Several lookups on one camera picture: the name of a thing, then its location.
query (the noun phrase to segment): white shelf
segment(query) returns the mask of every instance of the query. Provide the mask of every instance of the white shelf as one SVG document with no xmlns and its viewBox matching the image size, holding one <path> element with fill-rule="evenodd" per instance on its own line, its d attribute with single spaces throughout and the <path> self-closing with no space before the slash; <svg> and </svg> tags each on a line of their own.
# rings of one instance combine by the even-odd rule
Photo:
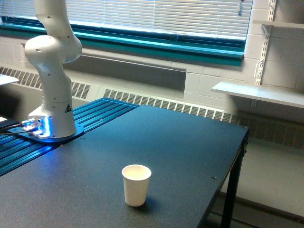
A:
<svg viewBox="0 0 304 228">
<path fill-rule="evenodd" d="M 214 92 L 304 108 L 304 92 L 240 82 L 220 82 Z"/>
<path fill-rule="evenodd" d="M 253 20 L 252 22 L 254 24 L 268 25 L 278 28 L 304 29 L 304 24 L 294 24 L 294 23 L 265 21 L 265 20 Z"/>
<path fill-rule="evenodd" d="M 10 77 L 10 76 L 7 76 L 7 75 L 0 74 L 0 86 L 10 84 L 10 83 L 14 83 L 14 82 L 18 82 L 18 81 L 19 80 L 15 77 Z"/>
</svg>

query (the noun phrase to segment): shelf bracket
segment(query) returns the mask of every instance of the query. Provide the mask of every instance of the shelf bracket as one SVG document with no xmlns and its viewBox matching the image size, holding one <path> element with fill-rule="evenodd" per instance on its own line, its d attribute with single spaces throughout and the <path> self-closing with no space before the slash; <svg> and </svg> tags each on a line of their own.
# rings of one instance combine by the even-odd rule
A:
<svg viewBox="0 0 304 228">
<path fill-rule="evenodd" d="M 256 99 L 252 99 L 251 100 L 251 106 L 256 107 L 256 105 L 257 105 L 257 100 Z"/>
<path fill-rule="evenodd" d="M 267 21 L 273 21 L 274 20 L 275 9 L 276 9 L 276 1 L 277 0 L 269 0 L 268 1 L 268 4 L 270 6 L 270 10 L 269 10 Z M 262 83 L 262 76 L 263 76 L 263 71 L 264 71 L 264 66 L 265 66 L 266 55 L 267 55 L 267 51 L 268 51 L 268 44 L 269 44 L 269 38 L 270 38 L 272 26 L 262 25 L 262 28 L 265 32 L 265 38 L 264 38 L 264 43 L 263 43 L 263 47 L 262 47 L 261 58 L 260 58 L 260 61 L 256 64 L 256 70 L 255 70 L 255 74 L 254 74 L 254 78 L 256 79 L 256 85 L 261 85 L 261 83 Z"/>
<path fill-rule="evenodd" d="M 270 36 L 271 28 L 271 25 L 262 25 L 262 29 L 264 30 L 266 36 Z"/>
</svg>

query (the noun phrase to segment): window sill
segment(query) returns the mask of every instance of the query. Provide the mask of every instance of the window sill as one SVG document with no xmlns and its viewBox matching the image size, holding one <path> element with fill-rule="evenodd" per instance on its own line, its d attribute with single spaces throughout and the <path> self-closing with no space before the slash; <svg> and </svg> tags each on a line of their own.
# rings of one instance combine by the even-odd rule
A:
<svg viewBox="0 0 304 228">
<path fill-rule="evenodd" d="M 45 34 L 44 28 L 0 24 L 0 35 L 32 38 L 39 34 Z M 131 39 L 120 36 L 105 36 L 77 31 L 74 34 L 82 41 L 83 45 L 99 47 L 108 50 L 132 52 L 157 57 L 173 58 L 191 62 L 206 62 L 221 65 L 241 66 L 243 52 L 212 49 L 204 47 L 193 47 L 188 45 L 155 42 L 141 39 Z"/>
</svg>

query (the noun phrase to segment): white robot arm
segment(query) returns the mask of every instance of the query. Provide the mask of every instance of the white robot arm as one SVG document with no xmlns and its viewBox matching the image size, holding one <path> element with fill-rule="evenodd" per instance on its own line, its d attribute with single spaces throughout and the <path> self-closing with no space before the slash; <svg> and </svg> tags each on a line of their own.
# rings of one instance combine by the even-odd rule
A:
<svg viewBox="0 0 304 228">
<path fill-rule="evenodd" d="M 71 80 L 62 64 L 76 60 L 82 46 L 69 24 L 66 0 L 35 0 L 35 8 L 47 35 L 32 38 L 25 45 L 26 57 L 39 72 L 43 94 L 42 105 L 28 116 L 42 119 L 38 130 L 31 133 L 40 139 L 68 137 L 75 134 L 76 127 Z"/>
</svg>

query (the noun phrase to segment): heating vent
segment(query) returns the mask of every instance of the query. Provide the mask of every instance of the heating vent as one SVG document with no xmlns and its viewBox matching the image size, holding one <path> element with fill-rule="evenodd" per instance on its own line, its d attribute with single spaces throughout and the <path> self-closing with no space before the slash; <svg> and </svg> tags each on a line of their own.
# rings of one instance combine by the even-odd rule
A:
<svg viewBox="0 0 304 228">
<path fill-rule="evenodd" d="M 20 70 L 0 67 L 0 74 L 11 76 L 17 78 L 19 81 L 17 84 L 32 87 L 36 89 L 42 89 L 42 84 L 39 75 L 24 72 Z M 86 96 L 89 93 L 90 85 L 72 82 L 72 96 L 77 98 L 86 99 Z"/>
<path fill-rule="evenodd" d="M 127 101 L 137 105 L 150 105 L 165 108 L 176 112 L 188 113 L 214 120 L 224 121 L 232 124 L 239 124 L 250 128 L 250 137 L 278 143 L 299 149 L 304 147 L 304 129 L 301 127 L 289 126 L 288 124 L 274 123 L 269 120 L 258 120 L 244 116 L 238 116 L 225 111 L 209 107 L 193 105 L 159 97 L 147 97 L 130 93 L 106 89 L 104 97 Z"/>
</svg>

